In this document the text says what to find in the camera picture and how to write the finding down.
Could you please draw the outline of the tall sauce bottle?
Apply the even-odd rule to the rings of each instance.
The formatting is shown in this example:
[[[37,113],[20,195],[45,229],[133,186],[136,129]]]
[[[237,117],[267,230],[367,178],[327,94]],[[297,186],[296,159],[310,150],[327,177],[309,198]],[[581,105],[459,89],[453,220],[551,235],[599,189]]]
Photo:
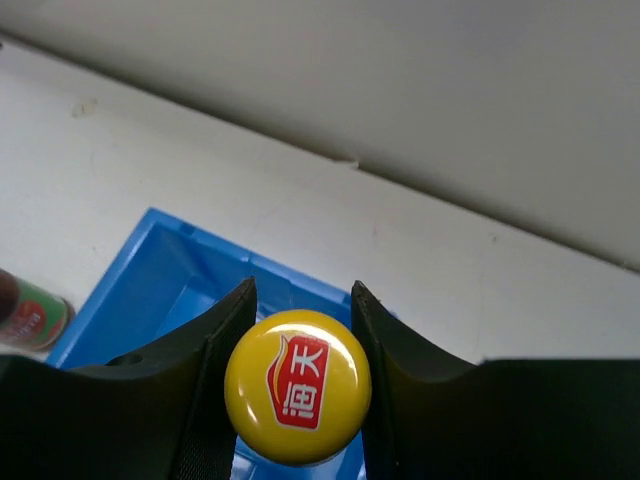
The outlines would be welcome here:
[[[60,338],[74,316],[62,297],[1,270],[1,344],[43,351]]]
[[[358,434],[372,397],[363,347],[338,320],[312,310],[273,314],[238,341],[224,402],[238,436],[288,466],[322,463]]]

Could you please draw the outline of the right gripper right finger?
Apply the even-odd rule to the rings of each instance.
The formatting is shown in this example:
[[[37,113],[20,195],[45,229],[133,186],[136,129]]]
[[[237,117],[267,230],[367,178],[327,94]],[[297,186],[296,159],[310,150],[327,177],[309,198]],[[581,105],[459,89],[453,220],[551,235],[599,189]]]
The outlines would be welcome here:
[[[391,314],[361,282],[351,324],[372,377],[370,479],[635,479],[635,359],[472,364]]]

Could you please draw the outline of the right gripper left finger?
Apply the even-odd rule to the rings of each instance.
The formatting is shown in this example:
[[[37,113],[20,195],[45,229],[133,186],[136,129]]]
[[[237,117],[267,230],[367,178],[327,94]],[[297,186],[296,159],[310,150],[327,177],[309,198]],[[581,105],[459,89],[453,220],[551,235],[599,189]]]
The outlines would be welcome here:
[[[255,323],[253,279],[197,318],[104,365],[1,359],[5,479],[227,479],[231,353]]]

